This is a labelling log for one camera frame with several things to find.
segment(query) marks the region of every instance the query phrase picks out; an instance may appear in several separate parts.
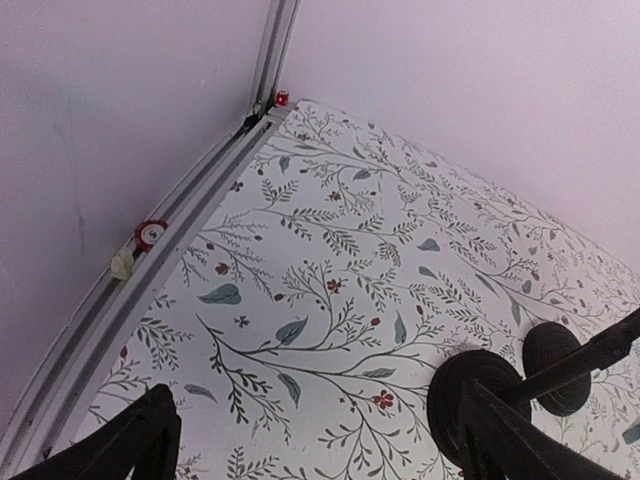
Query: red round object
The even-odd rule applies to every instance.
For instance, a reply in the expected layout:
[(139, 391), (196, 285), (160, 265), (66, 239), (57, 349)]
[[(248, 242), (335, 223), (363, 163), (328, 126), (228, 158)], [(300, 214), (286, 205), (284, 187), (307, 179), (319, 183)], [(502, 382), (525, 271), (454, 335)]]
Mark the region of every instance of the red round object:
[(289, 92), (286, 90), (280, 90), (276, 95), (276, 105), (279, 107), (286, 107), (289, 105)]
[(169, 225), (163, 220), (147, 220), (136, 228), (136, 245), (148, 252), (160, 240)]

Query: floral pattern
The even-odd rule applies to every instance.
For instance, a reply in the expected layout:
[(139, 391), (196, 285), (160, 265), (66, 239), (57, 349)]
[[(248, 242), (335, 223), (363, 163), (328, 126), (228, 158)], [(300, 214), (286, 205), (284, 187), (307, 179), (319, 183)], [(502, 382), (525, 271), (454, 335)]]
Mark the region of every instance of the floral pattern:
[[(180, 260), (96, 394), (81, 439), (155, 383), (183, 418), (177, 478), (453, 479), (426, 421), (462, 349), (522, 371), (526, 332), (583, 342), (640, 304), (624, 265), (403, 137), (302, 102)], [(534, 424), (623, 476), (640, 448), (638, 347), (577, 414)]]

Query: black disc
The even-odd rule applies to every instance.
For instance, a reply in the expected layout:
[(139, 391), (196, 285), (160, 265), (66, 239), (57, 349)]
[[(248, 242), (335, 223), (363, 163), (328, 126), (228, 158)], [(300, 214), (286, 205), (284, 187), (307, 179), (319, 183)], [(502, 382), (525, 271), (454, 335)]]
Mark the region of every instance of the black disc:
[[(527, 377), (544, 370), (580, 348), (580, 342), (568, 328), (554, 322), (533, 327), (524, 339), (522, 361)], [(565, 417), (577, 412), (587, 402), (591, 393), (591, 375), (538, 398), (549, 413)]]
[[(497, 393), (520, 383), (522, 378), (504, 358), (487, 350), (471, 350), (449, 358), (436, 371), (427, 395), (427, 419), (438, 449), (461, 467), (458, 449), (458, 410), (462, 385), (476, 379)], [(531, 404), (525, 402), (516, 411), (531, 421)]]

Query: wall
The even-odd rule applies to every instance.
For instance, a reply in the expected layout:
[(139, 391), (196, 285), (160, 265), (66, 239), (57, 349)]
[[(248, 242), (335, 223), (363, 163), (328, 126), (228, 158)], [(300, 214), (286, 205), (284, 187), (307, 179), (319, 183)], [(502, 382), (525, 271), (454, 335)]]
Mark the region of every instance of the wall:
[(281, 86), (422, 141), (640, 272), (640, 3), (309, 0)]
[(0, 6), (0, 434), (109, 259), (246, 114), (268, 2)]

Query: red flower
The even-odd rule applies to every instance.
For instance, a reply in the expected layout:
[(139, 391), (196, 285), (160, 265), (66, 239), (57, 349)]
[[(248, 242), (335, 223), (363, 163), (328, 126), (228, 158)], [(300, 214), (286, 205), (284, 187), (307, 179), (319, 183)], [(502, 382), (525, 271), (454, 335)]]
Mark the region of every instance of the red flower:
[(234, 182), (233, 185), (231, 185), (231, 188), (229, 190), (232, 190), (234, 192), (239, 192), (242, 187), (244, 187), (244, 183)]
[(387, 407), (393, 407), (393, 395), (387, 393), (386, 390), (380, 390), (380, 395), (373, 397), (373, 403), (378, 405), (382, 410)]
[(340, 289), (342, 288), (342, 281), (333, 279), (329, 280), (327, 282), (327, 288), (333, 293), (340, 293)]
[(218, 266), (216, 267), (216, 272), (218, 273), (218, 275), (226, 275), (227, 273), (229, 273), (229, 265), (227, 265), (226, 263), (218, 264)]

